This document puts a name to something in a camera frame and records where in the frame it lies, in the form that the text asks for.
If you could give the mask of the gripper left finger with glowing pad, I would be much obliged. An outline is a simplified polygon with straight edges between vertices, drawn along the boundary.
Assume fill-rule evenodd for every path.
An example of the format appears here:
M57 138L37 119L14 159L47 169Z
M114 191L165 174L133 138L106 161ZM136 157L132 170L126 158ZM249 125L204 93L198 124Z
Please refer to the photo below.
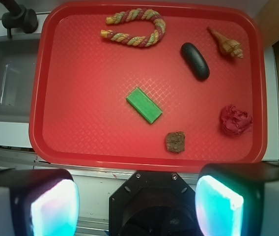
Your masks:
M79 204L65 169L0 169L0 236L73 236Z

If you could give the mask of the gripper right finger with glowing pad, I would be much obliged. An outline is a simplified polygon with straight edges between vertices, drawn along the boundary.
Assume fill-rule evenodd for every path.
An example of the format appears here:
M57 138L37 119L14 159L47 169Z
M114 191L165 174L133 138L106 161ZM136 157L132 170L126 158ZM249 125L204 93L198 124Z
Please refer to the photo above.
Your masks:
M279 162L205 165L195 210L205 236L279 236Z

